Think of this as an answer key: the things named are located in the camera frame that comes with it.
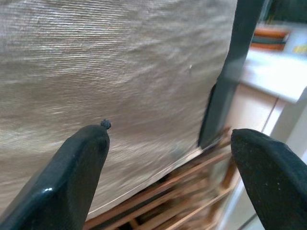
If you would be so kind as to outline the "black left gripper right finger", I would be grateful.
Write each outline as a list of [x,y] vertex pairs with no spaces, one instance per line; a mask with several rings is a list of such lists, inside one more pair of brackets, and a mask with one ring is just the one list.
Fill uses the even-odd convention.
[[307,228],[307,166],[284,143],[252,129],[234,129],[231,151],[266,230]]

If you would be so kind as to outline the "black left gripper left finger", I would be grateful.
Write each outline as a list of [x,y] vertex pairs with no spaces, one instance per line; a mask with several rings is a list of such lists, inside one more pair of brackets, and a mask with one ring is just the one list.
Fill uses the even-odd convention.
[[2,230],[81,230],[108,155],[109,120],[69,137],[0,217]]

